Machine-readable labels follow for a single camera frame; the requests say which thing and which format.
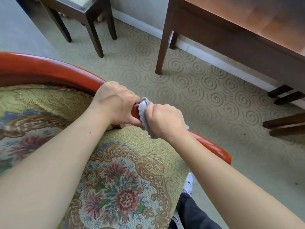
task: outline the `swirl-patterned carpet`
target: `swirl-patterned carpet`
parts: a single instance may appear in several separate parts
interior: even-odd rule
[[[229,152],[232,166],[305,220],[305,137],[274,138],[262,122],[304,112],[292,104],[276,106],[267,92],[180,49],[167,51],[163,76],[154,73],[160,39],[115,20],[117,40],[106,23],[96,23],[105,57],[99,58],[86,28],[64,19],[72,43],[38,5],[30,17],[63,61],[105,80],[115,80],[154,103],[179,108],[190,129]],[[199,184],[193,198],[227,228]]]

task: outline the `blue cloth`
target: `blue cloth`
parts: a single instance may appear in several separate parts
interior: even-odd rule
[[[149,102],[148,98],[143,97],[142,102],[139,104],[138,110],[139,110],[140,120],[141,120],[143,126],[145,127],[145,130],[148,132],[148,135],[150,135],[150,138],[151,139],[158,139],[158,137],[150,129],[150,127],[147,123],[146,116],[145,116],[145,109],[147,107],[148,102]]]

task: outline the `dark wooden leg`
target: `dark wooden leg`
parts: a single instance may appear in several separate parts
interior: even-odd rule
[[[116,40],[116,31],[114,26],[114,20],[112,15],[111,3],[110,0],[103,0],[104,10],[105,10],[105,18],[108,25],[109,33],[113,40]]]
[[[288,128],[278,128],[275,130],[271,130],[269,132],[270,136],[289,136],[296,134],[304,134],[305,133],[305,125],[288,127]]]
[[[176,48],[176,42],[177,42],[177,38],[178,38],[179,34],[177,32],[173,32],[173,37],[172,40],[170,42],[170,49],[175,49]]]
[[[271,92],[268,92],[268,96],[271,98],[275,98],[275,97],[277,97],[285,92],[289,92],[291,90],[293,90],[293,88],[291,88],[287,85],[283,85],[283,86],[278,87],[277,89],[272,90]]]
[[[67,40],[67,42],[72,42],[72,38],[71,38],[71,36],[69,34],[69,31],[67,30],[65,24],[63,24],[63,21],[61,20],[58,12],[56,10],[48,7],[47,5],[45,5],[43,3],[42,3],[42,5],[45,8],[45,10],[48,12],[50,17],[53,19],[53,21],[55,22],[55,24],[57,25],[57,27],[59,28],[60,32],[63,34],[63,36]]]
[[[282,98],[279,98],[279,99],[275,100],[274,103],[276,105],[282,105],[282,104],[290,103],[290,102],[295,101],[295,100],[299,100],[299,99],[304,98],[304,97],[305,97],[305,94],[303,94],[302,92],[294,92],[292,94],[289,94],[287,96],[284,96]]]
[[[305,123],[305,113],[295,114],[288,117],[282,117],[279,119],[274,119],[270,121],[263,122],[263,127],[272,129],[275,127],[294,125],[299,123]]]
[[[87,19],[85,25],[98,56],[101,58],[104,57],[104,52],[101,46],[101,42],[99,41],[93,21]]]
[[[165,23],[164,23],[164,28],[163,28],[163,34],[162,34],[162,39],[161,39],[161,45],[160,45],[160,50],[159,50],[159,55],[158,55],[158,60],[157,60],[157,65],[156,65],[156,71],[155,71],[155,73],[158,75],[161,75],[162,66],[164,63],[164,58],[165,58],[167,47],[168,47],[168,41],[170,38],[170,34],[172,32],[171,26],[173,23],[175,10],[176,10],[176,7],[178,6],[178,3],[179,3],[179,0],[169,0],[169,2],[168,2],[166,18],[165,18]]]

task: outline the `white baseboard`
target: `white baseboard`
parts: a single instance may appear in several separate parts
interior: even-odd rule
[[[125,22],[133,27],[143,30],[144,32],[151,34],[157,38],[160,38],[160,39],[162,38],[162,30],[160,30],[158,28],[148,25],[147,23],[144,23],[138,19],[135,19],[135,18],[133,18],[127,14],[124,14],[120,11],[117,11],[115,9],[112,9],[112,14],[113,14],[114,18],[116,18],[122,22]],[[226,71],[228,73],[231,73],[232,75],[235,75],[259,88],[262,88],[263,90],[266,90],[269,92],[269,91],[277,88],[276,86],[271,85],[268,82],[261,80],[239,68],[236,68],[236,67],[230,65],[229,63],[227,63],[226,61],[223,61],[222,59],[217,58],[214,55],[207,53],[206,51],[203,51],[193,45],[189,45],[188,43],[186,43],[182,40],[178,39],[176,46],[178,48],[180,48],[181,50],[184,50],[214,66],[219,67],[220,69],[223,69],[224,71]],[[293,101],[292,104],[305,109],[305,101],[303,101],[303,100]]]

